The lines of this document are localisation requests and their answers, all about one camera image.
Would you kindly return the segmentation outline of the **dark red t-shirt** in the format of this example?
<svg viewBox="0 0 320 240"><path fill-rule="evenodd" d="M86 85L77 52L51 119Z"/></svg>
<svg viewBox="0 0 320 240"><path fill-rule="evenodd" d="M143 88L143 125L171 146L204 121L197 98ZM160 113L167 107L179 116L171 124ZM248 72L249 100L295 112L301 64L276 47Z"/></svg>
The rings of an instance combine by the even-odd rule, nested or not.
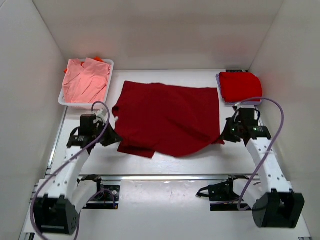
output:
<svg viewBox="0 0 320 240"><path fill-rule="evenodd" d="M112 114L120 153L181 158L224 144L216 88L125 81Z"/></svg>

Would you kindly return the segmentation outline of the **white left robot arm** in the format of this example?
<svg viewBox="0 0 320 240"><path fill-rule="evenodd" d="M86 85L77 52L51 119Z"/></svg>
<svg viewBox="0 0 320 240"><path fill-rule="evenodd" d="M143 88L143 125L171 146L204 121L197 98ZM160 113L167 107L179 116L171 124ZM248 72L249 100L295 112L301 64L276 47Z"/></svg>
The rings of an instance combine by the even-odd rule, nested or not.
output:
<svg viewBox="0 0 320 240"><path fill-rule="evenodd" d="M72 130L62 165L38 187L30 206L30 221L38 236L79 234L80 214L91 199L104 195L99 179L79 180L80 172L97 144L122 141L110 124L79 126Z"/></svg>

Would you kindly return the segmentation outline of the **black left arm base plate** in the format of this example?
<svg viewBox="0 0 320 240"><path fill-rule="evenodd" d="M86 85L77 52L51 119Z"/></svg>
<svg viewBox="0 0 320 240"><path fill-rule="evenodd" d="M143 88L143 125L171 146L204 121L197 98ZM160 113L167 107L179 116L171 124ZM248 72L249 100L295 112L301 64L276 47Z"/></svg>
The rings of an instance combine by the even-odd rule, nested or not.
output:
<svg viewBox="0 0 320 240"><path fill-rule="evenodd" d="M85 175L77 180L77 186L90 182L94 183L95 196L91 196L83 209L92 210L118 210L120 200L121 184L119 182L111 183L99 175Z"/></svg>

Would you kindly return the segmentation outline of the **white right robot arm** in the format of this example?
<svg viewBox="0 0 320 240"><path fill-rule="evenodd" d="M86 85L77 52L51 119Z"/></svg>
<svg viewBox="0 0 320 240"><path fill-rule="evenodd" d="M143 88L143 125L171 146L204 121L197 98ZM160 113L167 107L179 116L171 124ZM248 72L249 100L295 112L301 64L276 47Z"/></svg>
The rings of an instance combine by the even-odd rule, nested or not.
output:
<svg viewBox="0 0 320 240"><path fill-rule="evenodd" d="M238 179L224 187L229 200L238 197L252 210L254 223L259 228L294 229L301 216L305 199L294 192L286 180L273 150L273 138L266 126L259 126L252 116L242 119L228 117L221 134L224 141L244 145L256 166L260 184Z"/></svg>

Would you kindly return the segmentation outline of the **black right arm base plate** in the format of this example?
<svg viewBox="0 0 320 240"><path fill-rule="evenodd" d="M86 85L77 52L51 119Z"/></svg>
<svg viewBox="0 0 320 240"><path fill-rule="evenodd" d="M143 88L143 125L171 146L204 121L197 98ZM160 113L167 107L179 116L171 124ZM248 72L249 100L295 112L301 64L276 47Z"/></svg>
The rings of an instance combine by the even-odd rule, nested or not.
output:
<svg viewBox="0 0 320 240"><path fill-rule="evenodd" d="M237 211L239 195L234 193L236 180L249 180L250 175L206 175L207 185L195 196L209 200L210 211Z"/></svg>

